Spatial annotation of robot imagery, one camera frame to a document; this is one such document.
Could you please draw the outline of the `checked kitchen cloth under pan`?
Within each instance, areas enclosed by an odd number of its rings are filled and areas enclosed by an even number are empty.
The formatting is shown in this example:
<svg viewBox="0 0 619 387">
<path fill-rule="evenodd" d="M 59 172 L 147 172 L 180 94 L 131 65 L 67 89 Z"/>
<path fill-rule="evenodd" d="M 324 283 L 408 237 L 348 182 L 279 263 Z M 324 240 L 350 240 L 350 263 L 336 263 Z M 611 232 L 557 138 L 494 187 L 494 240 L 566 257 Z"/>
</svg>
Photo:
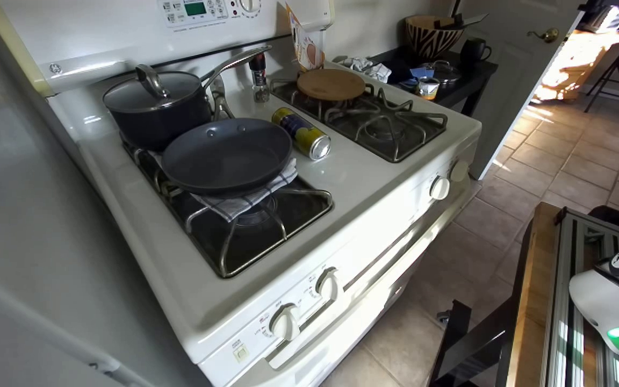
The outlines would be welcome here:
<svg viewBox="0 0 619 387">
<path fill-rule="evenodd" d="M 290 184 L 299 176 L 296 172 L 296 158 L 290 158 L 282 172 L 265 182 L 262 187 L 242 190 L 237 194 L 221 194 L 221 196 L 201 196 L 196 194 L 196 199 L 223 218 L 225 221 L 234 221 L 242 212 L 251 211 L 256 205 L 261 205 L 271 194 L 279 191 L 282 187 Z"/>
</svg>

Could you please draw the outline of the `dark nonstick frying pan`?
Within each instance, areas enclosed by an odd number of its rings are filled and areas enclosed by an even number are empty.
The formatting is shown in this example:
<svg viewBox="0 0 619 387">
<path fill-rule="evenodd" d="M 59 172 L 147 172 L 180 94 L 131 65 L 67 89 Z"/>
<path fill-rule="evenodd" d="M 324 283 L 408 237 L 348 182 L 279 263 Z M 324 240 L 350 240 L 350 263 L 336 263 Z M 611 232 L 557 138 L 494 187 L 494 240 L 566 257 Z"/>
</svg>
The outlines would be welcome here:
<svg viewBox="0 0 619 387">
<path fill-rule="evenodd" d="M 292 156 L 290 136 L 261 118 L 225 118 L 179 136 L 162 153 L 165 176 L 197 194 L 228 194 L 272 181 Z"/>
</svg>

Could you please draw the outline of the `yellow and blue spray can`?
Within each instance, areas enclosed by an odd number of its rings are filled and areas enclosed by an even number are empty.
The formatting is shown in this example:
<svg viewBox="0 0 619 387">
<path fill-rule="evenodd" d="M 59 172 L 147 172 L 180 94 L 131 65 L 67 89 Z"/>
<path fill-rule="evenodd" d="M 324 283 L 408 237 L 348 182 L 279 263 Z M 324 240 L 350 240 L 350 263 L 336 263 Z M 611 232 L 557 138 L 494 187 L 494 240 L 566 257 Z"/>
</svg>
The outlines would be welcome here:
<svg viewBox="0 0 619 387">
<path fill-rule="evenodd" d="M 279 127 L 283 127 L 295 147 L 310 158 L 319 162 L 329 154 L 329 136 L 319 128 L 315 125 L 301 118 L 290 107 L 279 107 L 272 111 L 271 121 Z"/>
</svg>

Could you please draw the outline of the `white stove knob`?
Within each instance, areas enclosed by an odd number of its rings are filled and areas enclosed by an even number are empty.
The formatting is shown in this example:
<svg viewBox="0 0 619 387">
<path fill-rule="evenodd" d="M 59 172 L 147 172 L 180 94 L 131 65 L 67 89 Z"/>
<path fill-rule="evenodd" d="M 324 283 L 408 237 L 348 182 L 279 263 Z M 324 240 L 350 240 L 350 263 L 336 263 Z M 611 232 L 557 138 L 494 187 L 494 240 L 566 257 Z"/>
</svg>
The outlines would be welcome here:
<svg viewBox="0 0 619 387">
<path fill-rule="evenodd" d="M 272 318 L 269 321 L 269 331 L 276 340 L 292 340 L 299 331 L 296 327 L 296 305 L 295 302 L 285 302 L 282 305 Z"/>
<path fill-rule="evenodd" d="M 324 269 L 315 281 L 315 293 L 323 301 L 334 301 L 337 296 L 339 283 L 337 283 L 337 269 Z"/>
<path fill-rule="evenodd" d="M 430 184 L 432 199 L 445 199 L 449 196 L 451 182 L 446 176 L 437 176 Z"/>
</svg>

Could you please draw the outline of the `left black burner grate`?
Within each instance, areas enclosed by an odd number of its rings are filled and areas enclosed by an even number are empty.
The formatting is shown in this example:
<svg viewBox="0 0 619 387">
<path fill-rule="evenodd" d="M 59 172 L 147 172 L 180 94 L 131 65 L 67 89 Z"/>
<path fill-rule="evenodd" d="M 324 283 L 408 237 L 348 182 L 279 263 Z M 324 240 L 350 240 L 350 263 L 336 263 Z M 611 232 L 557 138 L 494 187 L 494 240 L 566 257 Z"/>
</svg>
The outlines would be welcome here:
<svg viewBox="0 0 619 387">
<path fill-rule="evenodd" d="M 225 221 L 199 205 L 193 191 L 172 182 L 157 153 L 131 143 L 122 149 L 221 280 L 245 271 L 334 208 L 329 191 L 296 176 L 251 211 Z"/>
</svg>

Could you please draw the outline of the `black burner grate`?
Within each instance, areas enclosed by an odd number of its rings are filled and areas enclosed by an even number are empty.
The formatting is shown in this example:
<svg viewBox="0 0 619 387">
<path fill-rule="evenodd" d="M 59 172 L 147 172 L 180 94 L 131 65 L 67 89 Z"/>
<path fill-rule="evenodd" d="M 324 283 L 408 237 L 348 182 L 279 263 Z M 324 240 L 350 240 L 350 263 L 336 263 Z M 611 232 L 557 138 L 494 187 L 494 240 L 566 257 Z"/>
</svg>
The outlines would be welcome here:
<svg viewBox="0 0 619 387">
<path fill-rule="evenodd" d="M 341 104 L 311 99 L 295 81 L 276 86 L 272 94 L 389 163 L 403 162 L 446 128 L 445 114 L 417 111 L 410 100 L 394 104 L 374 86 Z"/>
<path fill-rule="evenodd" d="M 251 211 L 225 221 L 199 205 L 193 191 L 172 182 L 157 153 L 131 143 L 122 149 L 221 280 L 245 271 L 334 208 L 329 191 L 296 176 Z"/>
</svg>

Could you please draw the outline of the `right black burner grate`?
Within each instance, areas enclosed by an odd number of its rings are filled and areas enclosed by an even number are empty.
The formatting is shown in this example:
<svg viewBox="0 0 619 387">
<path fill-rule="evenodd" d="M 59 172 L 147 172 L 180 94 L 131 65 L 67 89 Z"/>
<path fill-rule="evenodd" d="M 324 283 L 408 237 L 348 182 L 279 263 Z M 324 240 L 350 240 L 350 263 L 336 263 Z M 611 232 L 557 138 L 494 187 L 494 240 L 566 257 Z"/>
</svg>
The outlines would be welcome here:
<svg viewBox="0 0 619 387">
<path fill-rule="evenodd" d="M 445 114 L 417 111 L 410 100 L 394 104 L 374 86 L 341 104 L 311 99 L 295 81 L 276 86 L 272 94 L 389 163 L 403 162 L 446 128 Z"/>
</svg>

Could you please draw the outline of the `crumpled checked towel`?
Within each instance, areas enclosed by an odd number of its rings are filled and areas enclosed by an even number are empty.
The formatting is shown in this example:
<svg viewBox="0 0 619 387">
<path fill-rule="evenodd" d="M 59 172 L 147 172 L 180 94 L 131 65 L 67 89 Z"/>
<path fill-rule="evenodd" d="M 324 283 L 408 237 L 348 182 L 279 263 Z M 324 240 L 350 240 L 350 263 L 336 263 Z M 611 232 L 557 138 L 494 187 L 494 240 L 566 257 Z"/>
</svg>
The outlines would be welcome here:
<svg viewBox="0 0 619 387">
<path fill-rule="evenodd" d="M 387 83 L 392 75 L 387 65 L 360 56 L 336 56 L 336 63 L 382 83 Z"/>
</svg>

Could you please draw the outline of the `glass pepper grinder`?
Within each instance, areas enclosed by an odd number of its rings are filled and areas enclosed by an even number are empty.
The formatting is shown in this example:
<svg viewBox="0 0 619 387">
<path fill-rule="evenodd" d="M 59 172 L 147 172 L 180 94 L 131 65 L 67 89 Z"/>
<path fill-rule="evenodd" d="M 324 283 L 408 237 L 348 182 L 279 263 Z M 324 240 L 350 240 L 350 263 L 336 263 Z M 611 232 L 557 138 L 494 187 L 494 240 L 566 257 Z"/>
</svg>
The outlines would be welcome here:
<svg viewBox="0 0 619 387">
<path fill-rule="evenodd" d="M 266 77 L 266 56 L 256 53 L 249 60 L 251 81 L 253 81 L 253 100 L 265 104 L 269 100 L 269 77 Z"/>
</svg>

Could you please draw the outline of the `small jar with blue lid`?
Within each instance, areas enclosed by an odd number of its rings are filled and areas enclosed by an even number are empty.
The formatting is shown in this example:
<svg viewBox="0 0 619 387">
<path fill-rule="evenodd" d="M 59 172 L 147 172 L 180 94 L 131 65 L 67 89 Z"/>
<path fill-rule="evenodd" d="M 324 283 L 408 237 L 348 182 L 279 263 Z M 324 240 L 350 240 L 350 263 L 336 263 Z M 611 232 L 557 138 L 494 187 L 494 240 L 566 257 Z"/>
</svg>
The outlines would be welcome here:
<svg viewBox="0 0 619 387">
<path fill-rule="evenodd" d="M 427 66 L 417 66 L 410 70 L 415 80 L 415 91 L 420 97 L 435 100 L 440 89 L 440 81 L 435 77 L 435 70 Z"/>
</svg>

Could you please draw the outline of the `black side table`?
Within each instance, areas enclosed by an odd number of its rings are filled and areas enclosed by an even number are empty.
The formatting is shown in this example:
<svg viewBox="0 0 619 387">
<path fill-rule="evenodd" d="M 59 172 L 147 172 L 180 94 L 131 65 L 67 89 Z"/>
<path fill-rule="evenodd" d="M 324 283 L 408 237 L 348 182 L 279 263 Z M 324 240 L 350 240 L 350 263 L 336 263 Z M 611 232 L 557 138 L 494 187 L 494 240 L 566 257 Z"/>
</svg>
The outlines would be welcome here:
<svg viewBox="0 0 619 387">
<path fill-rule="evenodd" d="M 466 115 L 473 115 L 489 77 L 497 72 L 497 65 L 481 63 L 475 68 L 463 68 L 458 51 L 446 51 L 445 60 L 449 60 L 458 68 L 460 77 L 451 86 L 445 86 L 437 92 L 437 104 L 445 107 L 454 107 Z M 410 70 L 415 66 L 422 66 L 422 60 L 408 47 L 396 47 L 396 49 L 377 53 L 374 63 L 392 68 L 392 75 L 389 75 L 392 86 L 398 86 L 407 92 L 417 91 L 415 77 L 410 75 Z"/>
</svg>

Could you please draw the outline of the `black lidded saucepan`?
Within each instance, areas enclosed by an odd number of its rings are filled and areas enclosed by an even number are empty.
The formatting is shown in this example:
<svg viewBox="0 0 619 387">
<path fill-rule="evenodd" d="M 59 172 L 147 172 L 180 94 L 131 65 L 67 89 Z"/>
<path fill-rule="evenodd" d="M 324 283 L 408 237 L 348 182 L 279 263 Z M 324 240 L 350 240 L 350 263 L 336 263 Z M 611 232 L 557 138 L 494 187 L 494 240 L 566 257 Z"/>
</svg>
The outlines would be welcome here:
<svg viewBox="0 0 619 387">
<path fill-rule="evenodd" d="M 211 121 L 207 89 L 228 68 L 249 63 L 266 47 L 223 60 L 207 75 L 135 66 L 135 77 L 112 86 L 103 104 L 122 138 L 140 149 L 164 150 L 180 134 Z"/>
</svg>

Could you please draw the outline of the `zebra pattern basket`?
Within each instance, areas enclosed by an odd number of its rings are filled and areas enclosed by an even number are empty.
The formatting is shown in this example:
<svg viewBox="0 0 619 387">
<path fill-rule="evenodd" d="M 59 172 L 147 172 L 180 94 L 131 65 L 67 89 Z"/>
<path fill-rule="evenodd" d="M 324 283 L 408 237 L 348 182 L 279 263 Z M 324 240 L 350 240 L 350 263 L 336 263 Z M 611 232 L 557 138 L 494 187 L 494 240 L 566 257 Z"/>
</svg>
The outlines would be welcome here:
<svg viewBox="0 0 619 387">
<path fill-rule="evenodd" d="M 440 57 L 460 39 L 463 27 L 454 19 L 410 14 L 403 19 L 407 46 L 424 60 Z"/>
</svg>

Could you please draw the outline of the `black mug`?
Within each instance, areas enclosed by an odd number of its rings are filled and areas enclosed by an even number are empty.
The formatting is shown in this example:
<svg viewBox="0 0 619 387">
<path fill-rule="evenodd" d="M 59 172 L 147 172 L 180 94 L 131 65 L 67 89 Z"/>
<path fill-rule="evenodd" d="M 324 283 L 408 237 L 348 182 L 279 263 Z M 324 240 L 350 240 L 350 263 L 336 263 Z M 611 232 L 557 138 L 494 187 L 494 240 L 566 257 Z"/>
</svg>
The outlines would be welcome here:
<svg viewBox="0 0 619 387">
<path fill-rule="evenodd" d="M 484 39 L 466 39 L 460 51 L 460 60 L 465 65 L 480 65 L 487 60 L 492 53 L 492 47 Z"/>
</svg>

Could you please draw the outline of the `wooden edged metal rack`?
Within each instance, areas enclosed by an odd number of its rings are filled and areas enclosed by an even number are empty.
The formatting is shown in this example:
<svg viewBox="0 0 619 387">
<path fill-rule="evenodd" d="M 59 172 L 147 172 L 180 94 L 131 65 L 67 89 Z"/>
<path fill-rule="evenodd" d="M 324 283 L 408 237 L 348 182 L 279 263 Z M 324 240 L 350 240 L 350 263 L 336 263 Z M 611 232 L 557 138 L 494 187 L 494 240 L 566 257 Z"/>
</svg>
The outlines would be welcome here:
<svg viewBox="0 0 619 387">
<path fill-rule="evenodd" d="M 536 207 L 499 387 L 619 387 L 619 354 L 570 298 L 570 280 L 617 250 L 617 224 L 545 202 Z"/>
</svg>

